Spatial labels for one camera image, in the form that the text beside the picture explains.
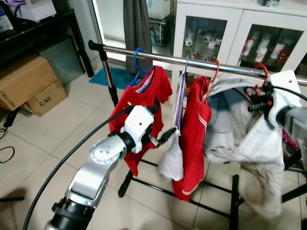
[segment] blue mat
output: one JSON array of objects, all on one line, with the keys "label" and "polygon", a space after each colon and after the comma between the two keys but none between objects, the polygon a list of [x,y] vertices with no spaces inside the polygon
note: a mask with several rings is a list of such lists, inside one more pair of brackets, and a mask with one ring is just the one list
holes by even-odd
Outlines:
[{"label": "blue mat", "polygon": [[[134,79],[134,76],[126,69],[110,67],[110,70],[113,82],[118,89],[126,89],[127,85],[130,85]],[[89,80],[89,82],[108,86],[105,70],[101,69]]]}]

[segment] clothes rack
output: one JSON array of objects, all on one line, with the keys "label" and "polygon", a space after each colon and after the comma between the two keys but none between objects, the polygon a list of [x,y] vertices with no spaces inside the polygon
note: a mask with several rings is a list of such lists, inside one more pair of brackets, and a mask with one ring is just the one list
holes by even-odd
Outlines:
[{"label": "clothes rack", "polygon": [[[112,53],[117,53],[117,54],[122,54],[126,56],[133,57],[134,56],[134,51],[131,50],[126,50],[123,48],[117,48],[117,47],[112,47],[112,46],[106,46],[103,44],[98,44],[94,43],[93,41],[88,42],[89,48],[91,50],[96,50],[99,52],[100,59],[103,63],[104,70],[106,72],[106,77],[107,77],[107,82],[108,82],[108,88],[109,88],[109,93],[111,95],[111,99],[113,101],[114,106],[117,105],[118,103],[118,96],[117,96],[117,90],[114,85],[112,76],[111,76],[111,71],[108,65],[107,61],[107,55],[106,52],[112,52]],[[172,64],[177,64],[177,65],[185,65],[187,60],[185,58],[181,57],[170,57],[170,56],[164,56],[164,55],[157,55],[157,54],[151,54],[151,53],[144,53],[144,52],[138,52],[137,54],[138,58],[147,58],[151,60],[157,60],[157,61],[162,61],[162,62],[167,62],[167,63],[172,63]],[[213,62],[206,62],[206,61],[199,61],[199,60],[194,60],[194,59],[188,59],[188,66],[189,67],[196,67],[196,68],[201,68],[201,69],[209,69],[209,70],[216,70],[217,65]],[[237,67],[237,66],[229,66],[229,65],[223,65],[221,64],[219,66],[219,71],[222,72],[229,72],[229,73],[236,73],[236,74],[243,74],[243,75],[248,75],[253,78],[258,78],[258,79],[263,79],[265,77],[265,73],[263,70],[260,69],[250,69],[250,68],[243,68],[243,67]],[[298,83],[301,84],[307,84],[307,80],[303,79],[298,79]],[[287,162],[285,162],[285,169],[288,169],[291,165],[296,163],[299,159],[301,158],[301,152],[298,151],[296,152],[292,157],[289,158]],[[157,167],[158,165],[146,160],[141,160],[143,163],[147,163],[153,167]],[[129,171],[128,174],[126,175],[126,178],[121,185],[119,191],[118,191],[118,196],[123,197],[126,193],[126,190],[128,189],[128,186],[131,181],[135,181],[138,183],[141,183],[145,186],[151,187],[153,189],[156,189],[160,192],[163,192],[165,194],[168,194],[170,196],[175,196],[174,193],[165,190],[163,188],[160,188],[158,186],[155,186],[153,184],[150,184],[148,182],[142,181],[140,179],[137,179],[133,177],[132,172]],[[228,190],[226,188],[220,187],[218,185],[202,181],[202,184],[206,184],[208,186],[214,187],[216,189],[222,190],[224,192],[230,193],[231,194],[231,208],[230,208],[230,214],[221,212],[219,210],[216,210],[214,208],[211,208],[209,206],[203,205],[199,202],[191,200],[190,203],[197,205],[199,207],[202,207],[206,210],[209,210],[211,212],[214,212],[218,215],[230,218],[230,230],[237,230],[238,229],[238,209],[239,206],[244,202],[242,198],[239,198],[239,192],[238,192],[238,181],[239,181],[239,175],[234,175],[232,177],[232,190]],[[307,184],[300,186],[299,188],[296,188],[282,196],[282,202],[286,202],[288,200],[291,200],[293,198],[296,198],[300,195],[303,195],[307,193]]]}]

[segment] white cloth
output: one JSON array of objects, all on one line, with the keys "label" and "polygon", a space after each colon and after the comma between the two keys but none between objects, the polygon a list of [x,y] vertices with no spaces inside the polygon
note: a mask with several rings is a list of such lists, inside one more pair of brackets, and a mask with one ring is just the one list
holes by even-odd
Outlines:
[{"label": "white cloth", "polygon": [[170,179],[180,181],[183,178],[182,150],[179,146],[180,131],[170,137],[169,149],[158,166],[159,172]]},{"label": "white cloth", "polygon": [[239,193],[260,215],[273,219],[281,213],[283,186],[282,130],[261,116],[247,133],[253,114],[248,101],[233,90],[253,86],[251,78],[235,74],[217,77],[208,105],[213,115],[204,140],[204,154],[215,163],[241,163]]},{"label": "white cloth", "polygon": [[185,81],[183,74],[180,76],[181,80],[178,83],[176,91],[176,101],[173,107],[173,124],[172,127],[176,127],[177,130],[168,140],[169,148],[163,156],[161,163],[158,166],[159,172],[166,178],[173,179],[174,181],[180,181],[183,178],[183,157],[182,150],[179,146],[180,136],[180,122],[182,117],[182,98],[184,96]]}]

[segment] red shirt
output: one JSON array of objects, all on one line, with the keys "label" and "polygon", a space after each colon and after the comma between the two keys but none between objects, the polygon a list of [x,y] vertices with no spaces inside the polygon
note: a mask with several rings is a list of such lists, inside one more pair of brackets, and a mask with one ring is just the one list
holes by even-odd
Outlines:
[{"label": "red shirt", "polygon": [[190,200],[190,194],[203,179],[204,156],[203,140],[207,124],[211,119],[211,109],[202,102],[203,94],[207,92],[207,78],[198,77],[188,94],[187,108],[181,122],[179,146],[183,156],[183,178],[173,180],[173,189],[181,200]]},{"label": "red shirt", "polygon": [[[141,88],[147,85],[147,83],[151,81],[151,85],[147,87],[147,89],[139,93]],[[132,105],[142,105],[142,106],[154,106],[154,99],[158,98],[159,102],[164,103],[168,100],[169,96],[172,94],[172,88],[169,84],[167,74],[165,70],[160,66],[155,66],[153,70],[150,70],[147,73],[147,76],[143,81],[135,86],[131,87],[128,85],[122,95],[121,99],[119,100],[117,106],[115,107],[111,116],[117,114],[124,108],[129,106],[129,103]],[[125,120],[127,118],[127,114],[122,114],[118,118],[114,119],[109,123],[110,132],[118,131],[125,125]],[[161,107],[159,110],[154,114],[155,122],[152,124],[151,134],[154,137],[158,136],[158,133],[162,130],[163,122],[162,122],[162,113]],[[130,153],[125,157],[125,161],[129,166],[130,170],[132,171],[134,176],[138,175],[138,164],[148,149],[154,149],[155,146],[152,143],[149,143],[143,146],[142,151],[139,153]]]}]

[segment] white cabinet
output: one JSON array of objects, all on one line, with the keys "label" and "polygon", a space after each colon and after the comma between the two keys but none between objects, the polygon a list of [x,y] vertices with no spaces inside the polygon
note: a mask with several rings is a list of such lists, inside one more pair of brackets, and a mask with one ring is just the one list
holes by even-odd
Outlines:
[{"label": "white cabinet", "polygon": [[[242,9],[177,3],[174,56],[226,63]],[[182,66],[173,65],[175,92]],[[188,67],[188,72],[213,75],[213,71]]]},{"label": "white cabinet", "polygon": [[[276,7],[255,0],[177,0],[174,56],[250,68],[263,63],[273,72],[296,70],[307,52],[306,9],[306,0],[281,0]],[[302,76],[305,66],[303,61],[299,67]],[[182,70],[173,65],[174,91]],[[214,74],[197,68],[188,72]]]},{"label": "white cabinet", "polygon": [[260,61],[273,72],[295,70],[306,52],[306,17],[244,10],[227,64],[252,68]]}]

